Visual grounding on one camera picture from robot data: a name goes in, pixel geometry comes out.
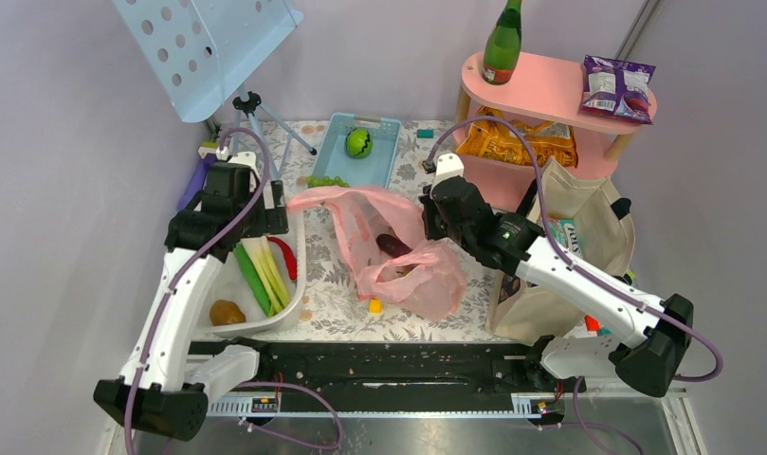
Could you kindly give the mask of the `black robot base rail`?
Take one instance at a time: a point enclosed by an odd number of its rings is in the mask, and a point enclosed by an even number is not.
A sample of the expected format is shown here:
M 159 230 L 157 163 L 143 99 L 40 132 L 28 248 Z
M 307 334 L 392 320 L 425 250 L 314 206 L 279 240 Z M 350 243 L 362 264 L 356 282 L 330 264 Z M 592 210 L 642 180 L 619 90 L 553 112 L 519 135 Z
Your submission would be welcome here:
M 556 379 L 535 348 L 515 343 L 294 342 L 238 337 L 195 341 L 191 358 L 244 346 L 260 355 L 255 381 L 309 389 L 349 414 L 526 413 L 522 398 L 552 403 L 575 379 Z

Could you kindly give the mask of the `pink plastic grocery bag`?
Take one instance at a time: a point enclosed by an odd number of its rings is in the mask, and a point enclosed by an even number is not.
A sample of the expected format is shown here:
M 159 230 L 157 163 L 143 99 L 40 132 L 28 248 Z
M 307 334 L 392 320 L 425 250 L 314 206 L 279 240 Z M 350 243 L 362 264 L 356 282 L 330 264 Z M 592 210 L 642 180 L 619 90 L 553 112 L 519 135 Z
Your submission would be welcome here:
M 379 187 L 315 187 L 287 202 L 291 214 L 317 207 L 332 216 L 339 257 L 361 300 L 433 322 L 457 310 L 466 277 L 450 246 L 426 238 L 420 206 Z

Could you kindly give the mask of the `purple eggplant toy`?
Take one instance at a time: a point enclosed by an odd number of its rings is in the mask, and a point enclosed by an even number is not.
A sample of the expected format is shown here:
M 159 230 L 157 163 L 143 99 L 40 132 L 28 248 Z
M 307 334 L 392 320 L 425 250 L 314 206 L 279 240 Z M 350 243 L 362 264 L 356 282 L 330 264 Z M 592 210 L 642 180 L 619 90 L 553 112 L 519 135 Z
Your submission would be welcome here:
M 411 254 L 412 249 L 391 234 L 380 234 L 375 238 L 378 248 L 391 258 Z

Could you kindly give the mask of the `beige floral canvas tote bag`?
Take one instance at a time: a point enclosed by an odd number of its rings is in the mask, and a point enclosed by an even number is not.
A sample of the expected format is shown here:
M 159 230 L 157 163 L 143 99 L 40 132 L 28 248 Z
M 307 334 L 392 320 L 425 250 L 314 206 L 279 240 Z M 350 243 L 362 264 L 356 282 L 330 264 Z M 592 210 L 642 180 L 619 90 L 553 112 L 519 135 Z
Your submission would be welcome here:
M 548 217 L 575 221 L 583 258 L 601 270 L 623 277 L 630 268 L 635 229 L 630 200 L 611 180 L 581 180 L 555 159 L 542 167 Z M 486 314 L 486 331 L 531 346 L 540 337 L 585 334 L 585 314 L 532 282 L 497 275 L 497 296 Z

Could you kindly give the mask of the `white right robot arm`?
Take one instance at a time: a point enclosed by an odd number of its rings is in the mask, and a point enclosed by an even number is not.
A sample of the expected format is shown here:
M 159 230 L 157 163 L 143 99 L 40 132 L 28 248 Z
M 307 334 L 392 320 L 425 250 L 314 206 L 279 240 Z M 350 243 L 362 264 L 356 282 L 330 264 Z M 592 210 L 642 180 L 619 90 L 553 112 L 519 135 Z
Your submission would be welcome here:
M 679 294 L 661 300 L 568 256 L 537 223 L 494 211 L 461 176 L 427 185 L 419 200 L 429 239 L 448 238 L 479 264 L 552 292 L 611 331 L 613 350 L 582 346 L 581 361 L 565 357 L 572 345 L 547 343 L 524 366 L 530 386 L 547 391 L 561 378 L 604 372 L 645 395 L 666 395 L 693 338 L 690 300 Z

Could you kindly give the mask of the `green leek toy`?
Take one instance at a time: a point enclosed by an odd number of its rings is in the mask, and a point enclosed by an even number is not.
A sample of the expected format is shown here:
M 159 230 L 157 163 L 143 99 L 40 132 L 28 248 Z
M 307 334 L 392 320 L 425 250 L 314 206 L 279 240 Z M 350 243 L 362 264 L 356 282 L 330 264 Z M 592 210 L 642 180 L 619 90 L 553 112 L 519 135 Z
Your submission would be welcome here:
M 271 299 L 273 316 L 281 313 L 287 304 L 291 302 L 291 297 L 271 252 L 269 241 L 266 237 L 257 237 L 244 239 L 241 243 L 257 269 L 265 290 Z

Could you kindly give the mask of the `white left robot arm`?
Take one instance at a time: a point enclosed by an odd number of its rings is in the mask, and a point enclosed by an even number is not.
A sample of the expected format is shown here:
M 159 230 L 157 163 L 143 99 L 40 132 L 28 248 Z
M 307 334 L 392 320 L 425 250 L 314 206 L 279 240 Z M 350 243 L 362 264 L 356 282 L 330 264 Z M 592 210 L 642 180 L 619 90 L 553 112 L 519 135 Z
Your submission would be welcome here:
M 263 213 L 267 181 L 246 161 L 218 161 L 204 188 L 170 221 L 161 279 L 135 348 L 119 376 L 99 380 L 93 392 L 124 428 L 189 441 L 209 403 L 242 380 L 254 390 L 274 380 L 273 361 L 250 348 L 228 348 L 185 371 L 192 333 L 228 255 L 245 238 L 287 231 L 286 221 L 271 222 Z

